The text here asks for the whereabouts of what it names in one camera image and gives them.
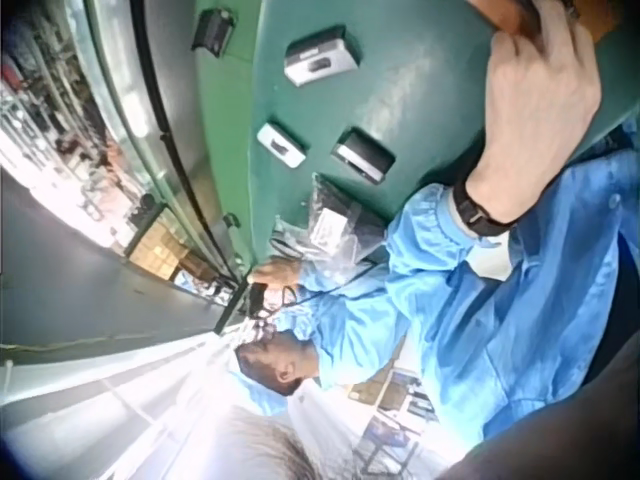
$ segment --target plastic bag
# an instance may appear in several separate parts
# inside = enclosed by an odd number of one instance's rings
[[[337,281],[350,278],[354,267],[385,240],[384,221],[313,175],[307,229],[276,217],[271,237],[273,254],[303,258]]]

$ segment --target green table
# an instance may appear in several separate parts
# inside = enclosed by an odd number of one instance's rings
[[[266,253],[274,217],[306,216],[311,174],[321,172],[354,198],[391,218],[427,173],[454,163],[481,136],[492,28],[462,0],[324,0],[264,2],[253,69],[249,191],[253,246]],[[357,71],[302,88],[283,74],[287,46],[343,24],[357,41]],[[604,104],[585,145],[604,135],[640,98],[640,62],[628,32],[600,43]],[[289,169],[255,139],[276,121],[307,148]],[[395,153],[379,186],[360,178],[330,152],[357,126]]]

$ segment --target watch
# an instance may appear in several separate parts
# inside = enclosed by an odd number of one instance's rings
[[[500,223],[493,220],[489,212],[469,196],[465,184],[466,180],[454,185],[453,203],[469,230],[481,237],[497,237],[513,227],[515,222]]]

